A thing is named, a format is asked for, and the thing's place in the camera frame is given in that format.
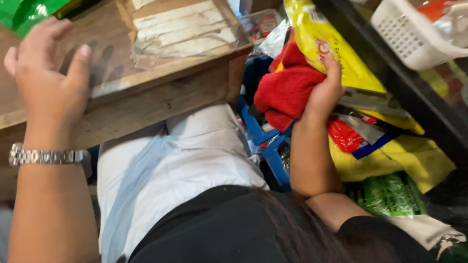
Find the red towel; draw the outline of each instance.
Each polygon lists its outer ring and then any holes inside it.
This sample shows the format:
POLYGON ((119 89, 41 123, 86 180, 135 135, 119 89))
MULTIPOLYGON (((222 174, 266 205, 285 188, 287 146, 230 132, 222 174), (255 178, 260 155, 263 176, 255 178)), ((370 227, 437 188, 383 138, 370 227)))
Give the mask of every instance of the red towel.
POLYGON ((260 81, 254 104, 271 126, 285 131, 302 115, 312 89, 327 76, 307 63, 296 42, 289 42, 273 64, 280 62, 282 71, 266 74, 260 81))

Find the silver wristwatch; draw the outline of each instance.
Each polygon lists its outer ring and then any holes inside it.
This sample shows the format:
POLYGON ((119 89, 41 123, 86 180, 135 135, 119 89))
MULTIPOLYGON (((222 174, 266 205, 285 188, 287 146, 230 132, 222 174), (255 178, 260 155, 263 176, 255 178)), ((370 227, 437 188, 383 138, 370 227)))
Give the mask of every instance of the silver wristwatch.
POLYGON ((23 143, 15 143, 10 151, 10 165, 28 164, 75 164, 83 160, 83 150, 45 151, 25 150, 23 143))

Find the black metal shelf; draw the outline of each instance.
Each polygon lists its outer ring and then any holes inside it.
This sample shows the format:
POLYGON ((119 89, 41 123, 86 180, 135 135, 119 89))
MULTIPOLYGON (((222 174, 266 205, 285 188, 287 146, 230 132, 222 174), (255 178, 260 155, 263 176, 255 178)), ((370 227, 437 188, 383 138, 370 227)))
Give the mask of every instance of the black metal shelf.
POLYGON ((363 62, 458 169, 468 171, 468 122, 408 69, 348 0, 314 0, 363 62))

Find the fingernail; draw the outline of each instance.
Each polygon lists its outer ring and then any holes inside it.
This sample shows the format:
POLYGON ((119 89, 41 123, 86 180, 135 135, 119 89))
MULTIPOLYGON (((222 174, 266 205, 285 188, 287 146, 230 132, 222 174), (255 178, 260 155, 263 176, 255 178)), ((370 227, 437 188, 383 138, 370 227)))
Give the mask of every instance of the fingernail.
POLYGON ((90 57, 91 56, 91 47, 85 44, 85 45, 80 47, 80 50, 78 52, 84 57, 90 57))

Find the hand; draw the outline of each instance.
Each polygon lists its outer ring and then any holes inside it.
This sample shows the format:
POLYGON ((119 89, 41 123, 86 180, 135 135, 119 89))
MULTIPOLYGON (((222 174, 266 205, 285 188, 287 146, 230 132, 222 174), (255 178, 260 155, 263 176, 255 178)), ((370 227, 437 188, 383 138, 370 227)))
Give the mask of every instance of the hand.
POLYGON ((58 73, 53 61, 58 41, 72 27, 69 20, 51 17, 33 27, 19 49, 11 47, 4 64, 16 79, 24 102, 28 129, 50 127, 69 132, 84 113, 89 98, 91 48, 80 47, 68 75, 58 73))
POLYGON ((344 94, 340 63, 330 55, 325 58, 323 64, 327 68, 327 78, 312 90, 302 116, 303 120, 312 119, 325 123, 344 94))

